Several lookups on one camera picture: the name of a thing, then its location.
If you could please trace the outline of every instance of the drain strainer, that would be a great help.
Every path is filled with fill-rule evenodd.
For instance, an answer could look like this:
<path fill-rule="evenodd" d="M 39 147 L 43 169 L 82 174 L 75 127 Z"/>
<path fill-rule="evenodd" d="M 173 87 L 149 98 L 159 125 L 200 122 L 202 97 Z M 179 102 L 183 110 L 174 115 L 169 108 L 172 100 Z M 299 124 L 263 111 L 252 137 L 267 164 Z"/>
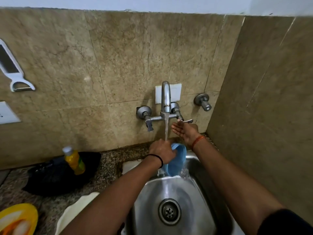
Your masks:
<path fill-rule="evenodd" d="M 179 204 L 173 199 L 165 199 L 159 205 L 159 217 L 166 225 L 176 225 L 181 214 Z"/>

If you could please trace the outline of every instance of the forearm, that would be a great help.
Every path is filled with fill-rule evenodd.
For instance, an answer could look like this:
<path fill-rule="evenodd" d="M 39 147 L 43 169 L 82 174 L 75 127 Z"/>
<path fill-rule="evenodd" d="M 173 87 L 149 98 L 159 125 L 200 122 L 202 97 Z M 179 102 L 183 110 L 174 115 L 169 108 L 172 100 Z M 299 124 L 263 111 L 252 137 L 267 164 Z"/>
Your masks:
<path fill-rule="evenodd" d="M 194 152 L 246 234 L 256 234 L 269 214 L 283 208 L 267 189 L 225 159 L 207 140 L 197 142 Z"/>
<path fill-rule="evenodd" d="M 157 172 L 161 162 L 148 156 L 100 193 L 63 230 L 61 235 L 115 234 L 145 183 Z"/>

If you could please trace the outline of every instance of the bottle cap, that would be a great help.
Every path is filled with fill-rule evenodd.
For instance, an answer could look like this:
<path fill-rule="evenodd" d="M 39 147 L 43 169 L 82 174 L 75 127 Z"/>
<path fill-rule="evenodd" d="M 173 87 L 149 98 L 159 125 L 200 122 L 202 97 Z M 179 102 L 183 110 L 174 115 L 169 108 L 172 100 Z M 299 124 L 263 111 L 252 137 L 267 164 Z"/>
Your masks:
<path fill-rule="evenodd" d="M 62 151 L 64 152 L 64 154 L 65 154 L 66 156 L 70 156 L 70 155 L 72 155 L 73 152 L 74 152 L 74 150 L 72 149 L 71 146 L 64 147 L 64 148 L 62 149 Z"/>

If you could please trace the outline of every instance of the plastic bottle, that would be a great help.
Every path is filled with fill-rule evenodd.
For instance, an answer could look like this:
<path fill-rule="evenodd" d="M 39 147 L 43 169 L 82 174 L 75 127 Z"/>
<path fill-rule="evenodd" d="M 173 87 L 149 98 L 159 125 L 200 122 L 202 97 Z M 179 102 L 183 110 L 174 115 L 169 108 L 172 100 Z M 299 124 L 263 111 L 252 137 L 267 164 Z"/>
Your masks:
<path fill-rule="evenodd" d="M 71 146 L 63 148 L 65 161 L 73 169 L 75 175 L 80 175 L 85 172 L 85 163 L 82 161 L 77 150 L 73 150 Z"/>

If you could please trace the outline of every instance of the kitchen counter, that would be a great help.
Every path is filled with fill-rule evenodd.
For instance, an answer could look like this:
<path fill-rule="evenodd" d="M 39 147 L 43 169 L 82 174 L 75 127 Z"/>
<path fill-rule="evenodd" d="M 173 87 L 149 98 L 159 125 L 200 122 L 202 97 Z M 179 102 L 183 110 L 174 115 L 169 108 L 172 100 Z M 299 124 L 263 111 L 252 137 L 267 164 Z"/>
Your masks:
<path fill-rule="evenodd" d="M 83 195 L 103 191 L 120 175 L 121 166 L 118 165 L 143 158 L 148 153 L 150 144 L 149 142 L 101 152 L 100 164 L 94 177 L 82 188 L 61 196 L 42 197 L 23 191 L 22 188 L 28 181 L 27 170 L 30 167 L 13 169 L 0 186 L 0 211 L 19 203 L 33 204 L 39 214 L 34 234 L 54 235 L 57 221 L 69 205 L 75 203 Z"/>

